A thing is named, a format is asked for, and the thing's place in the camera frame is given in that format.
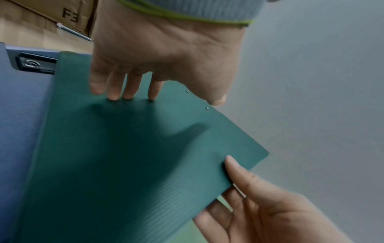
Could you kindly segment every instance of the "textured green surface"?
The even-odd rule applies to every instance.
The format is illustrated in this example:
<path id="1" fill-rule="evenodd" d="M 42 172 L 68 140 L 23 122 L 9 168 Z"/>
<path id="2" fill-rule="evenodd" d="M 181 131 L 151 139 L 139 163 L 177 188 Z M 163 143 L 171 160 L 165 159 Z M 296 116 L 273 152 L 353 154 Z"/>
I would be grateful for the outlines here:
<path id="1" fill-rule="evenodd" d="M 171 241 L 201 241 L 186 223 L 230 186 L 225 156 L 250 169 L 268 152 L 177 82 L 154 102 L 150 75 L 133 100 L 94 96 L 89 64 L 60 53 L 12 242 L 161 243 L 182 226 Z"/>

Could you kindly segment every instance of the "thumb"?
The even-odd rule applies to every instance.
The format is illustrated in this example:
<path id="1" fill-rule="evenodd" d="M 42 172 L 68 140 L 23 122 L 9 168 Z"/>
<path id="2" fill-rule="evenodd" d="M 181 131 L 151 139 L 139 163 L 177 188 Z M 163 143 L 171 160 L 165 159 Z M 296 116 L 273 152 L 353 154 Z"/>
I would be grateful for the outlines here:
<path id="1" fill-rule="evenodd" d="M 290 192 L 264 181 L 246 170 L 230 155 L 225 158 L 225 168 L 232 182 L 239 190 L 261 207 L 273 207 L 290 194 Z"/>

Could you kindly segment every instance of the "hand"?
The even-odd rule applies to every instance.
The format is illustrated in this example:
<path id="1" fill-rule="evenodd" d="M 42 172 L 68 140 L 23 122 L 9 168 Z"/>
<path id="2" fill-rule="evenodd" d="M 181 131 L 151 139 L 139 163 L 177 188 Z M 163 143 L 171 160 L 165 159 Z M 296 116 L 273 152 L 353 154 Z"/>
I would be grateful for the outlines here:
<path id="1" fill-rule="evenodd" d="M 165 80 L 177 80 L 212 105 L 225 101 L 236 74 L 245 28 L 173 20 L 142 14 L 116 0 L 98 7 L 89 84 L 94 94 L 124 99 L 137 92 L 141 77 L 153 72 L 148 98 Z"/>
<path id="2" fill-rule="evenodd" d="M 232 186 L 194 218 L 209 243 L 351 243 L 310 201 L 266 182 L 227 156 Z"/>

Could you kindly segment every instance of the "metal rod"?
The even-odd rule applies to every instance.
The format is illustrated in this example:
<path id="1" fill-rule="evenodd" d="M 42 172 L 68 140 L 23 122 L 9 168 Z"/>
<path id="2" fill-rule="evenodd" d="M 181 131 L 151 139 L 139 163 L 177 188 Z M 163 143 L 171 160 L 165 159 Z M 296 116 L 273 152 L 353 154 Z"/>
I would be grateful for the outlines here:
<path id="1" fill-rule="evenodd" d="M 77 31 L 74 31 L 73 29 L 68 28 L 68 27 L 65 27 L 65 26 L 62 25 L 61 23 L 57 23 L 56 26 L 57 26 L 59 29 L 68 31 L 68 32 L 70 32 L 70 33 L 72 33 L 72 34 L 74 34 L 74 35 L 77 35 L 77 36 L 79 36 L 79 37 L 81 37 L 81 38 L 83 38 L 83 39 L 86 39 L 86 40 L 88 40 L 88 41 L 93 41 L 93 40 L 92 40 L 91 38 L 89 38 L 88 36 L 85 36 L 85 35 L 83 35 L 83 34 L 77 32 Z"/>

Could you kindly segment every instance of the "cardboard box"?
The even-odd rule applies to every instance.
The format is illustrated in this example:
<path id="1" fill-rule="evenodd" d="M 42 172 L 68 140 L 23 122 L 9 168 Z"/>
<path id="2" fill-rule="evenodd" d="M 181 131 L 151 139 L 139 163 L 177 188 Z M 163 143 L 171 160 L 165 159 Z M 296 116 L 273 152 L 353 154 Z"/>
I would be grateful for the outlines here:
<path id="1" fill-rule="evenodd" d="M 80 32 L 91 30 L 97 0 L 11 0 L 55 22 Z"/>

